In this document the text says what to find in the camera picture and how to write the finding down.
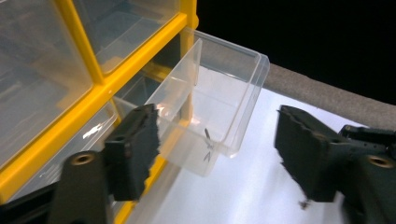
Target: black mechanical part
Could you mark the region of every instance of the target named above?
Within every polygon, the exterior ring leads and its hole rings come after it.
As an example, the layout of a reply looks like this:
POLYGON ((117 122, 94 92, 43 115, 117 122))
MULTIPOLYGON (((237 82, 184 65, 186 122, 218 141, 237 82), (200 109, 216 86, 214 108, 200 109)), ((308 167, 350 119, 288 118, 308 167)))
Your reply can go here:
POLYGON ((336 133, 299 108, 279 110, 275 147, 285 169, 307 200, 342 192, 346 223, 396 223, 395 144, 392 131, 346 125, 336 133))
POLYGON ((107 178, 116 201, 138 200, 145 189, 149 168, 159 154, 157 118, 154 105, 140 106, 105 141, 103 153, 111 167, 107 178))
POLYGON ((66 159, 60 181, 0 205, 0 223, 112 223, 108 195, 138 200, 159 153, 155 108, 143 105, 129 113, 101 152, 66 159))

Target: white table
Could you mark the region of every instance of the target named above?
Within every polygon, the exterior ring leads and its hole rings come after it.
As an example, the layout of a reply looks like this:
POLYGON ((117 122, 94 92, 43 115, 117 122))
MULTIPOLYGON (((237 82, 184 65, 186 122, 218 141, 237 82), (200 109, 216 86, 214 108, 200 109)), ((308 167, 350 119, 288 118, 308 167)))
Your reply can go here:
POLYGON ((277 110, 299 107, 338 132, 359 125, 327 111, 262 89, 235 158, 219 156, 212 173, 201 177, 168 164, 127 223, 342 223, 343 196, 335 203, 311 203, 284 167, 274 148, 277 110))

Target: dark floor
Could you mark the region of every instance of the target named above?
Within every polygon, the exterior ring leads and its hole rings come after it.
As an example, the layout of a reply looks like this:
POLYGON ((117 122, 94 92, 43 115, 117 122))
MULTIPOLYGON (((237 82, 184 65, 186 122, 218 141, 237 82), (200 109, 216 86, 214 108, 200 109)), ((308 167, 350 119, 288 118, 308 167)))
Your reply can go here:
POLYGON ((392 3, 198 0, 198 30, 315 80, 396 105, 392 3))

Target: gray carpet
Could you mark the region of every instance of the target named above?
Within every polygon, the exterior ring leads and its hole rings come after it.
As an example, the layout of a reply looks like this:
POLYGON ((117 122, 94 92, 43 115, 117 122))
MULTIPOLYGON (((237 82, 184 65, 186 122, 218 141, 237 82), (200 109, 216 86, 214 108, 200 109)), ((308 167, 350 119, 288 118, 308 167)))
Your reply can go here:
POLYGON ((396 130, 396 106, 344 91, 271 64, 264 88, 372 128, 396 130))

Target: white tabletop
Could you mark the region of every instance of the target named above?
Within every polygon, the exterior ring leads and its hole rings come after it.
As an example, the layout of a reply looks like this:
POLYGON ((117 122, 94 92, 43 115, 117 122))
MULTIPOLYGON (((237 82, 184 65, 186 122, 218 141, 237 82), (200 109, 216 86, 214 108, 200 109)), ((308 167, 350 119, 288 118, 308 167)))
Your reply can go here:
POLYGON ((311 203, 280 164, 274 148, 277 110, 299 107, 338 132, 359 125, 327 111, 262 89, 236 157, 219 156, 212 173, 201 177, 168 164, 127 223, 342 223, 341 201, 311 203))

